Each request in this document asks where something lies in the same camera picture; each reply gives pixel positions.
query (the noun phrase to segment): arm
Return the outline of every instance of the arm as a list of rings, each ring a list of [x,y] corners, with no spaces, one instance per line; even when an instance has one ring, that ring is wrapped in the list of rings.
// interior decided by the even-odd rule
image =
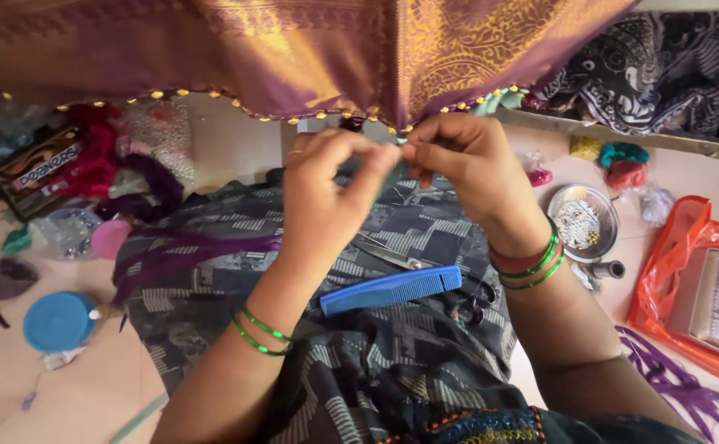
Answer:
[[[365,162],[343,190],[332,179],[354,153],[365,154]],[[359,230],[400,151],[359,134],[325,129],[300,136],[292,155],[284,178],[281,252],[247,299],[256,318],[286,336]],[[239,319],[264,347],[286,348],[243,315]],[[248,441],[261,425],[282,365],[282,357],[261,353],[232,324],[177,388],[152,442]]]
[[[447,177],[495,251],[531,257],[546,250],[548,219],[497,120],[442,114],[415,128],[408,140],[403,155],[420,186],[431,184],[433,171]],[[511,284],[526,284],[548,268]],[[623,356],[610,319],[567,264],[533,288],[505,294],[513,328],[549,409],[579,420],[639,414],[697,437]]]

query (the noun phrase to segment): tiled floor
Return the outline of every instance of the tiled floor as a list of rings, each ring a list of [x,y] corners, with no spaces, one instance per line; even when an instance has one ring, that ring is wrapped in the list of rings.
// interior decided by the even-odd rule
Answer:
[[[192,188],[217,187],[231,178],[258,179],[270,167],[280,165],[281,143],[290,140],[293,127],[260,123],[241,115],[226,99],[191,99],[191,120],[196,142],[197,180]],[[560,187],[587,183],[608,193],[600,170],[593,164],[568,156],[568,139],[560,134],[509,127],[509,138],[521,153],[540,150],[552,169],[554,180],[538,188],[545,206]],[[719,160],[702,156],[651,150],[651,180],[676,197],[698,194],[713,200],[719,220]],[[628,272],[622,280],[603,280],[599,302],[614,321],[628,310],[638,270],[655,238],[656,230],[639,221],[634,203],[615,201],[621,218],[621,234],[607,259],[622,261]],[[10,225],[0,221],[0,245]],[[62,264],[33,260],[41,281],[29,293],[8,304],[2,312],[12,328],[0,328],[0,443],[57,444],[106,442],[129,419],[162,393],[154,365],[128,325],[118,333],[118,320],[111,318],[72,364],[39,380],[39,396],[29,412],[22,412],[23,399],[33,390],[39,373],[39,353],[23,342],[21,325],[25,311],[39,297],[57,290],[78,290],[101,300],[113,297],[109,282],[113,263],[89,261]],[[687,368],[707,385],[719,389],[719,380],[692,364]],[[531,404],[543,406],[532,369],[521,347],[512,359],[512,382]],[[123,442],[149,441],[158,413]],[[719,428],[716,428],[719,442]]]

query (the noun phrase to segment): orange plastic bag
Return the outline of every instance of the orange plastic bag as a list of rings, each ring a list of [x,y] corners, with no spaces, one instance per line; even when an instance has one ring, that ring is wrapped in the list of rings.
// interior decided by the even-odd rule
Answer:
[[[719,222],[710,219],[710,200],[682,197],[674,203],[636,284],[628,322],[719,377],[718,352],[672,335],[664,327],[680,282],[678,274],[698,247],[719,249]]]

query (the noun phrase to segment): black and white printed fabric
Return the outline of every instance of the black and white printed fabric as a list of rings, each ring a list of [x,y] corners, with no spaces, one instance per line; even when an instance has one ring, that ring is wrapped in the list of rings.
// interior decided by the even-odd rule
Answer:
[[[719,12],[628,15],[538,94],[558,93],[580,94],[620,134],[653,134],[684,113],[683,130],[719,137]]]
[[[336,180],[347,182],[345,176]],[[280,188],[230,183],[157,227],[247,239],[281,234],[282,218]],[[483,278],[496,297],[483,308],[484,320],[478,325],[466,322],[472,314],[452,292],[325,318],[319,296],[398,272],[347,247],[295,328],[295,346],[285,358],[266,422],[254,442],[560,444],[580,438],[585,443],[612,442],[610,437],[617,436],[625,442],[696,443],[649,419],[579,423],[527,407],[521,392],[506,383],[516,337],[502,286],[489,267],[486,239],[463,215],[444,178],[437,177],[427,190],[419,190],[415,180],[398,182],[374,205],[361,231],[399,253],[439,265],[458,264],[464,273]],[[137,257],[127,273],[143,270],[149,251],[165,251],[174,240],[177,247],[162,254],[198,250],[182,245],[182,238],[187,236],[130,235],[118,263]],[[169,393],[223,333],[276,256],[244,252],[216,257],[161,273],[129,295],[131,324]],[[486,286],[472,281],[463,290],[489,299]]]

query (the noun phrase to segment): red bangle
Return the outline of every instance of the red bangle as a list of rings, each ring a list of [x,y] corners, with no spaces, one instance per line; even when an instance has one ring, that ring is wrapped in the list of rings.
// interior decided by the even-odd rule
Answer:
[[[562,240],[558,238],[554,251],[559,251],[560,247],[562,247]],[[534,267],[535,264],[543,258],[545,253],[546,250],[543,250],[541,253],[534,254],[530,257],[507,257],[494,251],[491,244],[488,244],[488,256],[491,258],[493,264],[503,273],[522,273]]]

